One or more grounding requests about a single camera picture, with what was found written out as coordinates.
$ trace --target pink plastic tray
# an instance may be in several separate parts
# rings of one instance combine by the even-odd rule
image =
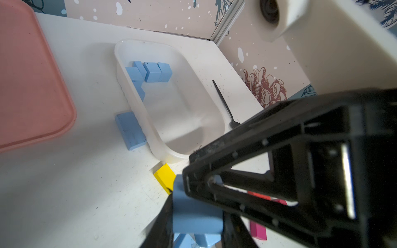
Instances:
[[[0,152],[60,136],[76,109],[34,11],[0,0]]]

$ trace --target black spoon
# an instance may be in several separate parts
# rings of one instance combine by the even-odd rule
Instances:
[[[212,80],[212,82],[214,83],[215,89],[216,89],[216,91],[218,92],[219,97],[221,98],[223,104],[225,105],[227,111],[228,111],[229,114],[230,114],[231,122],[229,123],[229,126],[230,126],[232,129],[234,129],[234,128],[236,128],[238,125],[240,125],[240,123],[238,123],[237,121],[234,121],[233,116],[231,115],[230,109],[229,109],[229,107],[227,106],[226,101],[225,101],[225,99],[224,99],[223,96],[222,96],[222,93],[220,92],[220,90],[219,90],[218,86],[216,85],[215,81]]]

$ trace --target white table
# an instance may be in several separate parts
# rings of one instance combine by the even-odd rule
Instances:
[[[210,41],[37,14],[77,109],[60,138],[0,154],[0,247],[139,247],[167,194],[145,145],[128,151],[114,117],[130,111],[116,79],[116,42],[172,43],[186,57],[229,123],[214,79],[239,122],[262,108]],[[181,173],[188,161],[171,164]],[[266,158],[250,170],[266,171]],[[268,230],[261,246],[299,247]]]

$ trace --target blue block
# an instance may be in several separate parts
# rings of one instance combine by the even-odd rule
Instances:
[[[159,82],[168,82],[172,76],[172,70],[169,64],[166,63],[157,63],[158,67],[161,70],[161,76],[159,78]]]
[[[175,242],[175,240],[178,238],[179,234],[180,234],[180,233],[174,233],[174,242]]]
[[[158,67],[157,63],[145,62],[145,63],[143,63],[143,66],[145,67],[146,72],[147,72],[145,81],[148,83],[158,82],[158,80],[161,76],[161,70]]]
[[[199,246],[189,234],[179,234],[173,248],[199,248]]]
[[[127,73],[129,77],[131,78],[133,83],[140,83],[142,86],[143,83],[143,77],[141,73],[139,72],[139,69],[136,67],[126,67]]]
[[[140,72],[141,75],[142,75],[142,78],[145,78],[145,77],[146,77],[146,69],[145,69],[145,67],[143,67],[142,62],[140,62],[140,61],[134,61],[134,62],[132,63],[132,67],[138,68],[139,72]]]
[[[222,209],[188,197],[183,188],[182,175],[176,175],[172,192],[172,200],[172,228],[174,233],[222,233]]]
[[[146,136],[133,112],[116,115],[115,120],[128,150],[132,151],[146,144]]]
[[[221,240],[220,234],[195,234],[196,243],[200,247],[211,247]]]
[[[145,91],[142,89],[142,87],[135,86],[135,89],[137,90],[138,95],[139,95],[139,97],[141,98],[141,100],[143,102],[143,99],[145,98],[145,95],[146,95]]]

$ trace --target wooden block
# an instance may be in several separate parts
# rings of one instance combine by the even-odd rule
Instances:
[[[179,234],[173,243],[173,248],[200,248],[189,234]]]
[[[223,211],[209,203],[188,197],[182,175],[177,175],[172,192],[172,230],[175,233],[221,234]]]
[[[140,72],[141,75],[142,75],[142,78],[145,78],[145,77],[146,77],[146,73],[147,73],[147,72],[146,72],[145,67],[143,67],[142,62],[140,62],[140,61],[134,61],[134,63],[132,63],[132,67],[138,68],[139,72]]]
[[[221,240],[220,234],[195,234],[196,243],[199,247],[211,247]]]
[[[176,175],[168,166],[168,164],[165,164],[158,169],[158,171],[154,173],[154,177],[160,183],[161,187],[163,187],[163,189],[167,192],[167,194],[171,194],[171,191],[173,191],[173,182]]]
[[[158,82],[161,76],[161,70],[157,63],[143,63],[143,67],[146,69],[145,81],[148,83]]]
[[[249,227],[251,231],[251,237],[257,238],[260,240],[267,240],[266,236],[266,228],[256,222],[249,221]]]
[[[172,76],[172,70],[169,64],[166,63],[157,63],[158,67],[161,70],[160,78],[158,79],[159,82],[168,82]]]
[[[115,121],[128,150],[132,151],[146,144],[146,136],[133,112],[118,114]]]
[[[287,206],[287,202],[286,202],[285,200],[281,200],[281,199],[273,199],[272,201],[273,201],[273,202],[278,202],[278,203],[281,203],[281,204],[283,204],[283,205],[286,205],[286,206]]]
[[[253,196],[256,196],[256,197],[259,197],[259,198],[262,198],[262,199],[266,199],[266,200],[269,200],[269,201],[271,200],[270,196],[265,196],[264,194],[258,194],[258,193],[251,192],[251,191],[248,191],[248,194],[251,194]]]
[[[143,77],[139,72],[139,69],[136,67],[126,67],[125,70],[127,71],[129,77],[131,78],[131,81],[135,83],[139,83],[139,87],[141,87],[143,83]]]

